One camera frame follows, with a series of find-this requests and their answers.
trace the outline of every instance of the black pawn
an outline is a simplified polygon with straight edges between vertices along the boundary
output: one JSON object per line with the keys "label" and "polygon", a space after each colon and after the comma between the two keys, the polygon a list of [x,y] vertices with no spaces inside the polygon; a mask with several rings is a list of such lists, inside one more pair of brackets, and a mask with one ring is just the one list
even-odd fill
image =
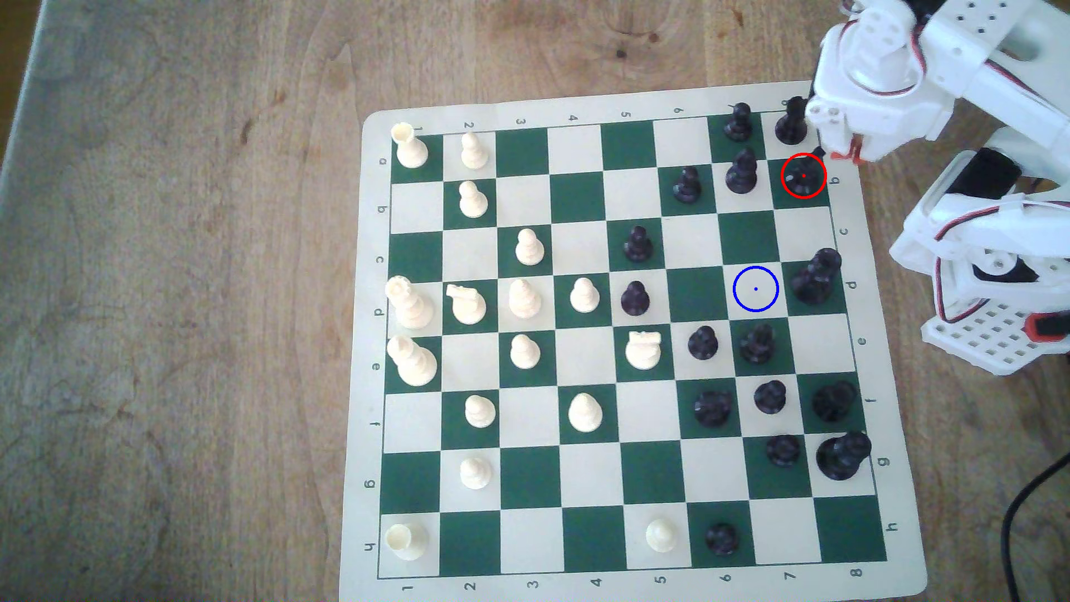
{"label": "black pawn", "polygon": [[822,248],[810,262],[792,276],[795,297],[807,306],[824,304],[832,294],[832,278],[840,272],[843,258],[835,248]]}
{"label": "black pawn", "polygon": [[750,139],[754,126],[750,123],[750,105],[736,103],[732,107],[732,117],[724,124],[724,135],[733,142],[745,142]]}
{"label": "black pawn", "polygon": [[873,444],[865,433],[851,431],[821,444],[817,448],[817,468],[834,481],[844,481],[858,473],[858,467],[872,450]]}
{"label": "black pawn", "polygon": [[621,309],[629,317],[641,317],[651,309],[651,295],[646,287],[639,280],[628,282],[628,288],[621,294]]}
{"label": "black pawn", "polygon": [[747,194],[758,183],[758,157],[749,146],[732,159],[732,167],[724,174],[724,184],[736,194]]}
{"label": "black pawn", "polygon": [[752,365],[764,365],[773,358],[773,327],[760,324],[739,342],[739,355]]}
{"label": "black pawn", "polygon": [[777,120],[773,128],[777,139],[785,144],[795,145],[806,138],[806,98],[792,96],[788,101],[784,115]]}
{"label": "black pawn", "polygon": [[792,466],[798,462],[802,446],[795,435],[777,435],[765,442],[765,456],[777,466]]}
{"label": "black pawn", "polygon": [[708,326],[700,326],[687,340],[687,351],[697,360],[708,360],[717,354],[717,334]]}
{"label": "black pawn", "polygon": [[694,167],[685,167],[679,174],[679,180],[672,185],[672,195],[676,200],[691,204],[702,196],[702,184],[699,183],[699,170]]}
{"label": "black pawn", "polygon": [[717,556],[731,556],[739,550],[739,536],[735,527],[718,523],[706,529],[706,547]]}
{"label": "black pawn", "polygon": [[754,391],[754,405],[763,414],[777,414],[784,410],[788,401],[788,388],[779,381],[770,381]]}
{"label": "black pawn", "polygon": [[646,228],[642,226],[631,228],[631,233],[624,243],[624,254],[637,263],[654,254],[654,241],[646,237]]}
{"label": "black pawn", "polygon": [[703,391],[694,400],[694,419],[706,429],[724,427],[732,414],[732,395],[724,391]]}
{"label": "black pawn", "polygon": [[846,381],[826,385],[813,395],[813,413],[825,422],[839,422],[851,412],[858,390]]}

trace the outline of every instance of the wooden table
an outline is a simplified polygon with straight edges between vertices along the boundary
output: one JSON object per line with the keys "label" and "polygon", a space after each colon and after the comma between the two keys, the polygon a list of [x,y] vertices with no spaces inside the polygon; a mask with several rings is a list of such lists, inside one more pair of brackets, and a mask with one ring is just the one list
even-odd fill
{"label": "wooden table", "polygon": [[[361,122],[391,107],[805,79],[829,0],[46,3],[0,181],[0,598],[337,595]],[[1070,448],[1070,370],[919,340],[885,251],[960,148],[863,169],[921,510],[919,600],[1004,600],[1007,504]],[[1070,599],[1070,476],[1015,521]]]}

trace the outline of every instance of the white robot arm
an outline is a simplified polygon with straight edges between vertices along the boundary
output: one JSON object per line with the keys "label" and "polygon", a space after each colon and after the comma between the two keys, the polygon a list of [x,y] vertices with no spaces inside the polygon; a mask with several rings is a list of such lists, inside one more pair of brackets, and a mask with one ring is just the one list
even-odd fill
{"label": "white robot arm", "polygon": [[891,247],[933,278],[922,339],[998,375],[1070,353],[1070,16],[1040,0],[849,0],[844,11],[807,104],[831,158],[934,140],[959,97],[1007,124],[947,166]]}

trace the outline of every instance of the chessboard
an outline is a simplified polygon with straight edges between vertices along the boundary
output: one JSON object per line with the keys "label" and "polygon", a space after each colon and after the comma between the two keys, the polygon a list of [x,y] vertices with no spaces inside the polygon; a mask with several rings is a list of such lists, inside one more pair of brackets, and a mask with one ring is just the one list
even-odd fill
{"label": "chessboard", "polygon": [[[785,164],[817,139],[811,127],[788,144],[775,127],[808,90],[794,81],[368,117],[341,600],[801,601],[924,588],[857,167],[827,161],[815,194],[785,186]],[[735,141],[724,125],[740,102],[751,134]],[[426,148],[418,167],[398,158],[398,123]],[[468,132],[488,155],[476,169],[461,158]],[[745,148],[756,182],[737,194],[725,176]],[[674,185],[691,167],[701,194],[682,202]],[[487,199],[478,216],[461,210],[468,181]],[[625,252],[636,226],[653,243],[639,261]],[[542,245],[534,264],[518,260],[524,229]],[[804,304],[791,282],[822,248],[842,266],[822,303]],[[400,324],[385,290],[395,276],[433,311],[426,326]],[[570,304],[581,277],[599,298],[585,313]],[[541,298],[532,318],[510,309],[518,278]],[[648,296],[640,315],[622,306],[633,281]],[[457,320],[449,284],[478,292],[479,322]],[[702,327],[717,341],[708,359],[689,351]],[[653,368],[626,355],[633,333],[657,334]],[[759,362],[755,333],[773,339]],[[534,368],[514,364],[518,335],[540,352]],[[401,379],[394,339],[433,357],[426,385]],[[782,408],[767,414],[755,392],[771,381],[783,385]],[[832,415],[817,403],[829,391],[846,391]],[[600,410],[593,431],[570,422],[580,393]],[[492,404],[489,426],[467,419],[472,397]],[[703,400],[716,403],[697,408]],[[835,480],[819,457],[849,433],[871,450]],[[790,439],[788,458],[777,452],[786,462],[769,451],[777,437]],[[462,482],[465,461],[483,472],[482,489]]]}

